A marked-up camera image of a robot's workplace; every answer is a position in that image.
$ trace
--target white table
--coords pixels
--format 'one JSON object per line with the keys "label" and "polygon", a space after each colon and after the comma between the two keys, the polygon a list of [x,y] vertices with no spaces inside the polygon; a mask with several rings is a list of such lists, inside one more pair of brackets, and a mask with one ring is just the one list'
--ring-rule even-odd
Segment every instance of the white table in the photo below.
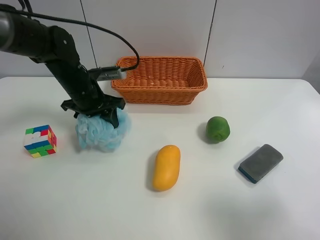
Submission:
{"label": "white table", "polygon": [[[319,240],[320,95],[297,79],[208,85],[188,106],[127,104],[130,133],[102,153],[79,149],[54,78],[1,79],[0,240]],[[203,141],[213,116],[231,128],[217,145]],[[33,159],[25,129],[45,124],[58,153]],[[180,176],[153,192],[155,154],[169,144],[181,150]],[[263,144],[284,160],[252,184],[236,169]]]}

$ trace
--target orange basket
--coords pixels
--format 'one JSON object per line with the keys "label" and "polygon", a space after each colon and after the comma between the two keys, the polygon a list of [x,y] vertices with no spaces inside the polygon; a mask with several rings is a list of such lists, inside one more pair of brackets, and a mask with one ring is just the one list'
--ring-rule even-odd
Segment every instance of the orange basket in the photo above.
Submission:
{"label": "orange basket", "polygon": [[[117,65],[126,68],[136,61],[126,56]],[[138,68],[128,71],[126,79],[113,80],[111,86],[131,104],[188,105],[208,83],[196,57],[143,56]]]}

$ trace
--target green fruit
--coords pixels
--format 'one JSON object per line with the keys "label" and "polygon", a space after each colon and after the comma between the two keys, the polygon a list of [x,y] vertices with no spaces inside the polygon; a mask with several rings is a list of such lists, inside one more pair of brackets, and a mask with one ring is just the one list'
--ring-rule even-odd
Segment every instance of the green fruit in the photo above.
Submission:
{"label": "green fruit", "polygon": [[214,116],[206,124],[206,137],[214,144],[223,142],[230,135],[230,127],[227,120],[221,116]]}

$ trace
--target rubik's cube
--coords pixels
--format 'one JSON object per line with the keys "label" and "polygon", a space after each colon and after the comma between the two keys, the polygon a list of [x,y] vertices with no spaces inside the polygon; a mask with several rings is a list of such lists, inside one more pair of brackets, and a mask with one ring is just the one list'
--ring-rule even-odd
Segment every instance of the rubik's cube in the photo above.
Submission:
{"label": "rubik's cube", "polygon": [[57,152],[57,137],[49,125],[25,130],[24,147],[32,157],[38,158]]}

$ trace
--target mango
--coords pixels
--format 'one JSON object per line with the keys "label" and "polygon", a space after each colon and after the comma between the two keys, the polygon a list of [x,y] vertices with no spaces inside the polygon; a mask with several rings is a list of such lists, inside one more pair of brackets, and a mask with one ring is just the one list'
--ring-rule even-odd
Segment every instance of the mango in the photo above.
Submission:
{"label": "mango", "polygon": [[167,145],[159,150],[155,158],[152,186],[157,191],[171,189],[177,182],[180,171],[180,149]]}

